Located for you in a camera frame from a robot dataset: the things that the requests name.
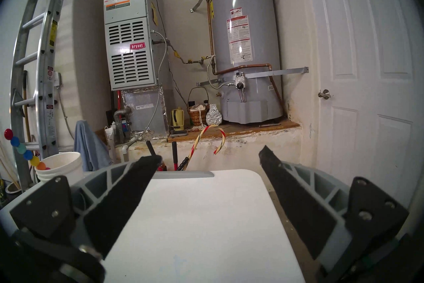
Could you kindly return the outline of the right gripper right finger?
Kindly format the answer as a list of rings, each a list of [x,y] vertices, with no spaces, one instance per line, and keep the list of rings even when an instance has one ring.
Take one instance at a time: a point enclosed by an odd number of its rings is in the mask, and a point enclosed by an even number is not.
[[[409,215],[371,180],[348,186],[318,169],[280,160],[264,146],[260,165],[299,238],[320,267],[320,283],[386,283],[384,259]]]

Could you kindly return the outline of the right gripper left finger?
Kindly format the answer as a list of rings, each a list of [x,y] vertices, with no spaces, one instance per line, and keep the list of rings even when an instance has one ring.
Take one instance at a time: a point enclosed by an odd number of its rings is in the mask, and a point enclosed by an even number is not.
[[[159,155],[104,168],[70,186],[64,175],[2,210],[2,283],[102,283],[111,251],[162,163]]]

